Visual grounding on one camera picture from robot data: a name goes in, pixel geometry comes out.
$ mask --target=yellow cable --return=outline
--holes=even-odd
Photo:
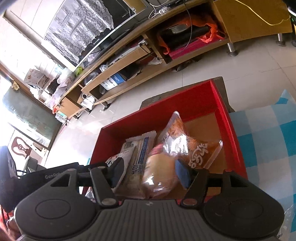
[[[251,8],[251,7],[249,7],[248,5],[242,3],[242,2],[239,1],[239,0],[235,0],[235,1],[237,1],[237,2],[241,3],[242,5],[245,5],[246,7],[248,7],[248,8],[249,8],[254,14],[256,14],[261,20],[263,20],[265,23],[267,23],[267,24],[270,25],[270,26],[280,25],[283,21],[287,21],[287,20],[290,19],[290,15],[289,15],[289,17],[288,17],[287,19],[283,19],[280,23],[271,24],[271,23],[265,21],[261,16],[259,16],[259,15],[258,15],[258,14],[257,14],[257,13]]]

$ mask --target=checkered tablecloth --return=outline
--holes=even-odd
[[[296,207],[296,102],[284,90],[275,105],[230,113],[248,179],[286,211]],[[289,240],[296,240],[296,218]]]

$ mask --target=television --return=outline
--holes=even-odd
[[[65,0],[41,45],[75,71],[90,54],[94,58],[112,44],[110,36],[146,8],[141,0]]]

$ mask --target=wooden tv stand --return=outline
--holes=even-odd
[[[281,0],[240,1],[251,7],[268,23],[282,23],[271,26],[261,20],[248,7],[237,2],[236,0],[190,0],[186,2],[186,7],[188,9],[205,3],[210,7],[212,13],[216,17],[216,20],[218,21],[218,24],[226,34],[226,38],[224,40],[213,42],[205,47],[184,54],[183,56],[175,60],[170,60],[166,56],[164,56],[160,51],[158,42],[156,41],[155,31],[153,31],[153,29],[165,20],[168,20],[169,18],[186,11],[186,7],[184,4],[178,5],[164,14],[159,14],[156,17],[143,22],[128,35],[126,35],[123,39],[121,39],[117,44],[112,46],[94,64],[86,67],[83,72],[74,80],[72,86],[70,86],[68,91],[61,97],[60,105],[57,108],[61,112],[66,114],[69,118],[84,110],[85,108],[83,108],[79,104],[81,103],[81,93],[91,94],[96,98],[96,96],[98,96],[98,89],[96,89],[96,87],[98,87],[100,83],[102,83],[108,77],[118,72],[131,62],[134,62],[142,56],[145,56],[147,53],[142,49],[131,52],[128,61],[123,60],[116,62],[107,70],[99,74],[86,86],[84,86],[83,84],[84,78],[94,69],[107,61],[114,53],[124,48],[128,43],[139,36],[144,37],[144,39],[148,43],[148,46],[158,57],[164,58],[161,59],[162,63],[158,65],[147,65],[134,78],[127,80],[126,82],[109,90],[103,96],[96,98],[96,102],[94,105],[106,104],[106,101],[117,97],[124,92],[127,92],[128,90],[153,78],[154,76],[219,46],[227,44],[230,55],[235,56],[235,54],[233,53],[234,49],[232,45],[232,43],[234,42],[260,36],[292,32],[288,10],[286,10],[286,6]]]

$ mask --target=white lace cloth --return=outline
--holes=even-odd
[[[44,39],[73,61],[79,63],[81,52],[106,28],[113,29],[113,19],[101,0],[66,0],[49,25]]]

